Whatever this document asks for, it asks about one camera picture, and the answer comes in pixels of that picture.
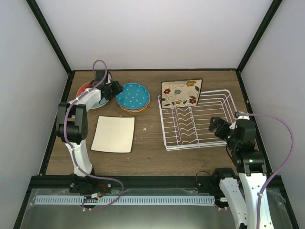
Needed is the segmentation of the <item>red teal flower plate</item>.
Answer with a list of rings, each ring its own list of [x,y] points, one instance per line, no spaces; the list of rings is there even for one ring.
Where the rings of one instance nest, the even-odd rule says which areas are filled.
[[[84,91],[85,89],[89,86],[90,82],[85,83],[84,85],[82,85],[79,90],[76,93],[76,96],[79,97]],[[102,98],[99,102],[95,103],[91,109],[98,109],[101,108],[102,106],[106,105],[108,103],[108,100],[106,100],[105,98]]]

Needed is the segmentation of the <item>teal polka dot plate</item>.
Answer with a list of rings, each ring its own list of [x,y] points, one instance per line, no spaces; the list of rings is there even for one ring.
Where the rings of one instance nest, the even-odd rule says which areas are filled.
[[[150,100],[148,90],[138,83],[126,83],[123,91],[116,96],[118,104],[127,109],[140,109]]]

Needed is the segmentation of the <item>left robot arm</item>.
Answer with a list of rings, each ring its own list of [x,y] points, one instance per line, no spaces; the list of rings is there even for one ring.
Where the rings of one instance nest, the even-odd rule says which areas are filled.
[[[84,177],[81,188],[91,193],[97,188],[93,165],[89,160],[86,138],[89,131],[87,112],[95,105],[109,102],[123,91],[118,81],[112,79],[107,70],[94,72],[95,79],[81,89],[76,98],[58,105],[56,117],[56,135],[67,147],[72,163],[73,173]]]

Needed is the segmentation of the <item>cream square plate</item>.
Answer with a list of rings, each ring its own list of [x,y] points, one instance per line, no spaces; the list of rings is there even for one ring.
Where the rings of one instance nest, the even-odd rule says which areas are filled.
[[[99,116],[91,150],[105,153],[130,153],[134,127],[134,117]]]

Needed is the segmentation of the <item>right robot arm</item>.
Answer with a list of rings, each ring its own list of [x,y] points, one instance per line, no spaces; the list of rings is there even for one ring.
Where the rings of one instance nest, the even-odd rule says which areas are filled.
[[[226,142],[226,150],[239,176],[236,178],[232,169],[217,168],[212,179],[212,188],[226,198],[235,228],[274,228],[264,187],[265,157],[255,148],[255,122],[244,114],[237,116],[232,124],[213,116],[209,131]]]

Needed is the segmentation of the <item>floral square plate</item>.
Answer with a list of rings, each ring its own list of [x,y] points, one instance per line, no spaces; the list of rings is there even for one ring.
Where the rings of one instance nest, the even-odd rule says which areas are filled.
[[[162,109],[197,106],[203,79],[161,82]]]

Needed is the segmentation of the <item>orange polka dot plate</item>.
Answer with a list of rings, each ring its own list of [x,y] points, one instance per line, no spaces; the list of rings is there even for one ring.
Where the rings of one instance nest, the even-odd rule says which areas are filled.
[[[147,103],[146,106],[144,106],[144,107],[142,107],[142,108],[140,108],[140,109],[127,109],[127,108],[122,107],[122,106],[120,106],[120,108],[121,108],[122,110],[124,110],[124,111],[129,112],[129,113],[138,113],[138,112],[140,112],[140,111],[146,109],[146,108],[148,107],[149,103]]]

